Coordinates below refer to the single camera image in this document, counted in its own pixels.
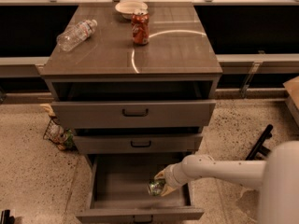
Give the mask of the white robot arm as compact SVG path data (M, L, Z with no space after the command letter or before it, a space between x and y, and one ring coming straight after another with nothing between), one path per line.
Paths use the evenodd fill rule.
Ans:
M154 178L163 180L165 196L200 178L214 177L260 191L258 224L299 224L299 142L275 147L264 161L215 161L188 155Z

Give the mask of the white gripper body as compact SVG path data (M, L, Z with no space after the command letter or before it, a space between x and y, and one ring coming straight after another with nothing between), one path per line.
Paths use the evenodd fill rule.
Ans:
M173 189L178 189L187 183L187 176L182 170L181 163L168 165L164 169L164 178L166 184Z

